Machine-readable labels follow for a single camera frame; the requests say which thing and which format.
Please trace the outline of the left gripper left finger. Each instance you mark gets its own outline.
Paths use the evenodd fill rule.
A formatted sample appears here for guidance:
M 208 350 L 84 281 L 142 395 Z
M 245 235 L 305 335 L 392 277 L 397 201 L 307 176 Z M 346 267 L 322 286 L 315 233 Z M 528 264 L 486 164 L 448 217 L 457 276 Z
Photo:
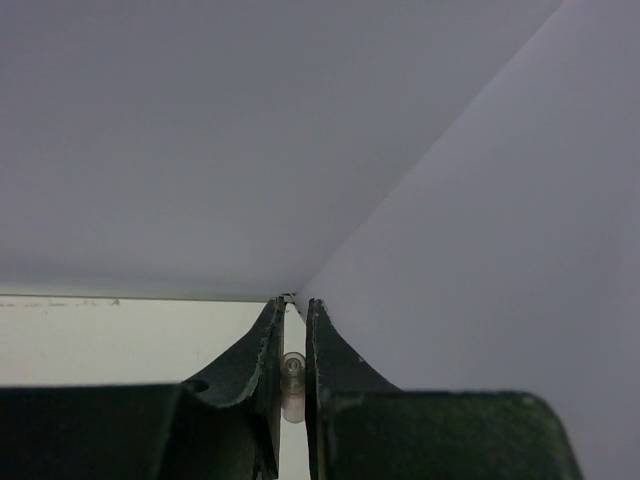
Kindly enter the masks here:
M 2 388 L 2 478 L 277 478 L 284 314 L 180 383 Z

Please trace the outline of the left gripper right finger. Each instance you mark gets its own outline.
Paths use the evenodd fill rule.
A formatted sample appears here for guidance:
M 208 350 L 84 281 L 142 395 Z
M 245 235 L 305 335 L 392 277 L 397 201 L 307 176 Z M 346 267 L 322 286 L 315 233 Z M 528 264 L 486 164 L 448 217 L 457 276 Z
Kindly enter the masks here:
M 580 479 L 560 418 L 523 391 L 405 391 L 306 318 L 306 429 L 314 479 Z

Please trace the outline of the clear pen cap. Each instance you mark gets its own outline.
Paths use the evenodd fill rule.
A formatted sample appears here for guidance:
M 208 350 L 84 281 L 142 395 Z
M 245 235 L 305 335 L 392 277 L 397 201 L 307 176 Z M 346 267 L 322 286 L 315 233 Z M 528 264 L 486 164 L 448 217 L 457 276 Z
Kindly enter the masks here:
M 286 353 L 280 364 L 281 409 L 291 424 L 305 419 L 306 361 L 299 352 Z

